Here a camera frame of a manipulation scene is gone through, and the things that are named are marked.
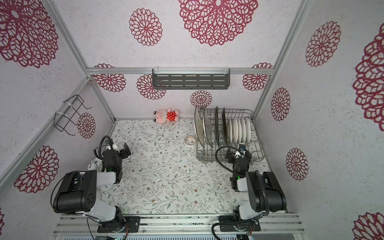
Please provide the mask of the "white square plate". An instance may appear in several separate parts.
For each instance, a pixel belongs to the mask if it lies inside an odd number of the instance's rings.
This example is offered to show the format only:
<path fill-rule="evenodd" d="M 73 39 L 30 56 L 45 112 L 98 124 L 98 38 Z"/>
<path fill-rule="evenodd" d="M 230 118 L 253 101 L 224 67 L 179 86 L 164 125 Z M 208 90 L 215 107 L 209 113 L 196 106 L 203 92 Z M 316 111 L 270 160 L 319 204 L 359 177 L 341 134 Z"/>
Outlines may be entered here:
<path fill-rule="evenodd" d="M 203 121 L 200 118 L 199 114 L 199 107 L 195 108 L 194 113 L 194 128 L 195 128 L 195 134 L 198 139 L 199 144 L 202 146 L 202 148 L 205 148 L 204 145 L 204 128 L 203 128 Z"/>
<path fill-rule="evenodd" d="M 203 124 L 204 124 L 204 132 L 205 136 L 207 138 L 207 142 L 209 146 L 212 148 L 212 124 L 209 119 L 208 109 L 204 108 L 204 115 L 203 115 Z"/>

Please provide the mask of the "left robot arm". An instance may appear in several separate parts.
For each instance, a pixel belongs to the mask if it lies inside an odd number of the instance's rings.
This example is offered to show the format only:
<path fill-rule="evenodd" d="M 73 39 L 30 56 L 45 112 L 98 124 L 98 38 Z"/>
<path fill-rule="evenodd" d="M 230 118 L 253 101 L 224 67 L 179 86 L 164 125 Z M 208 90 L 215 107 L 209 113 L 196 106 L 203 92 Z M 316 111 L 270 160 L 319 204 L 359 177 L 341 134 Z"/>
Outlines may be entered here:
<path fill-rule="evenodd" d="M 98 196 L 98 187 L 120 183 L 123 159 L 131 154 L 127 144 L 121 150 L 113 146 L 102 153 L 103 172 L 89 169 L 67 173 L 51 203 L 53 210 L 56 213 L 89 217 L 99 224 L 99 233 L 123 232 L 128 224 L 122 210 L 103 202 Z"/>

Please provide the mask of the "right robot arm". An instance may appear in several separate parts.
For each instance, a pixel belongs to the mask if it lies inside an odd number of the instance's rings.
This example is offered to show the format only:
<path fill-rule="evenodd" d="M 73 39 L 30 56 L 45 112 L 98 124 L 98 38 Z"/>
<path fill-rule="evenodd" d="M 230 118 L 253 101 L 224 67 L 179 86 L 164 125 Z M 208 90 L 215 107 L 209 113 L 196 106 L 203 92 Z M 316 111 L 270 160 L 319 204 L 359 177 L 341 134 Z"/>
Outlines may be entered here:
<path fill-rule="evenodd" d="M 287 207 L 287 200 L 283 190 L 273 172 L 251 171 L 251 153 L 244 144 L 237 148 L 225 146 L 225 159 L 232 165 L 229 172 L 231 188 L 236 192 L 247 193 L 249 200 L 237 206 L 233 211 L 236 222 L 256 220 L 269 213 L 283 211 Z"/>

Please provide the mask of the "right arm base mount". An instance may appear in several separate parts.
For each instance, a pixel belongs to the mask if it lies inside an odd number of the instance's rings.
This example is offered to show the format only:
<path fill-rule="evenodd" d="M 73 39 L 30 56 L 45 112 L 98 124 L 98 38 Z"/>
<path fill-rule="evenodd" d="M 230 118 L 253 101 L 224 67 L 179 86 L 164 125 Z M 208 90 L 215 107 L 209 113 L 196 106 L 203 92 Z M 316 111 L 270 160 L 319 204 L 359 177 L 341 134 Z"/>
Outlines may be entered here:
<path fill-rule="evenodd" d="M 235 220 L 233 216 L 219 216 L 221 232 L 258 232 L 261 226 L 258 220 Z"/>

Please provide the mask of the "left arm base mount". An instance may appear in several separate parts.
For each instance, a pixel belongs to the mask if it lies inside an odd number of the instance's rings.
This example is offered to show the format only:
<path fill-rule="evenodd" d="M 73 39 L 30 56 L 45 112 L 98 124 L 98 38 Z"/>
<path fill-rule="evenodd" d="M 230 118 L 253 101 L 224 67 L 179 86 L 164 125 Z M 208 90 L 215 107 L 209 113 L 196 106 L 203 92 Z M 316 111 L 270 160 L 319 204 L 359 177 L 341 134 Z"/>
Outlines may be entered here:
<path fill-rule="evenodd" d="M 115 220 L 99 223 L 97 233 L 137 233 L 141 217 L 118 217 Z"/>

